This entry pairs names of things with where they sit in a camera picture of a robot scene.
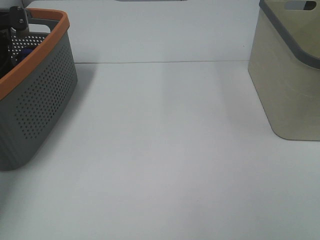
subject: gray plastic basket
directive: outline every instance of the gray plastic basket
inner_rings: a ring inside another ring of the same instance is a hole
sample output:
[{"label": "gray plastic basket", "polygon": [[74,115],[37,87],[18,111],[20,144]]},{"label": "gray plastic basket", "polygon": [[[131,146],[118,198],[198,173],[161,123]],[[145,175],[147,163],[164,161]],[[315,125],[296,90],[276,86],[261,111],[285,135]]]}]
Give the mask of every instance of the gray plastic basket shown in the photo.
[{"label": "gray plastic basket", "polygon": [[[47,23],[51,30],[59,23],[52,19],[39,22],[31,16],[29,22]],[[12,57],[25,45],[39,45],[39,48],[48,36],[46,33],[30,33],[24,38],[14,35]],[[28,61],[32,64],[31,59],[19,64],[28,65]],[[63,32],[34,70],[0,100],[0,170],[16,169],[34,156],[62,115],[76,84],[70,41],[68,33]]]}]

